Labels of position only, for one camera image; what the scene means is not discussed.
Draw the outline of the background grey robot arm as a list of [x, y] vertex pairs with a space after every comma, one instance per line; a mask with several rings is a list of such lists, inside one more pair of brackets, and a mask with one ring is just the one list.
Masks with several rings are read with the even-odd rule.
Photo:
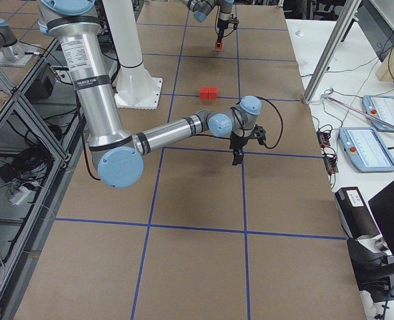
[[20, 43], [6, 20], [0, 18], [0, 66], [24, 67], [35, 53], [36, 48]]

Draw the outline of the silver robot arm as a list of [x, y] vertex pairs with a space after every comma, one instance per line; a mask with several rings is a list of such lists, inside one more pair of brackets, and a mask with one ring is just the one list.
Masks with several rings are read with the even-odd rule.
[[143, 173], [143, 156], [174, 142], [210, 131], [229, 136], [234, 162], [256, 127], [261, 112], [257, 97], [246, 96], [224, 112], [202, 110], [194, 115], [140, 133], [130, 133], [121, 122], [120, 107], [154, 109], [162, 79], [150, 76], [143, 57], [130, 1], [105, 1], [120, 73], [112, 82], [99, 46], [99, 18], [94, 1], [40, 1], [42, 32], [61, 45], [73, 86], [91, 133], [93, 165], [104, 184], [124, 188]]
[[225, 31], [230, 25], [233, 26], [233, 31], [237, 29], [239, 24], [238, 18], [232, 14], [234, 1], [230, 0], [184, 0], [181, 1], [184, 6], [193, 13], [194, 18], [202, 23], [208, 15], [217, 8], [217, 24], [215, 26], [217, 40], [215, 48], [220, 50], [223, 48], [223, 38], [226, 37]]

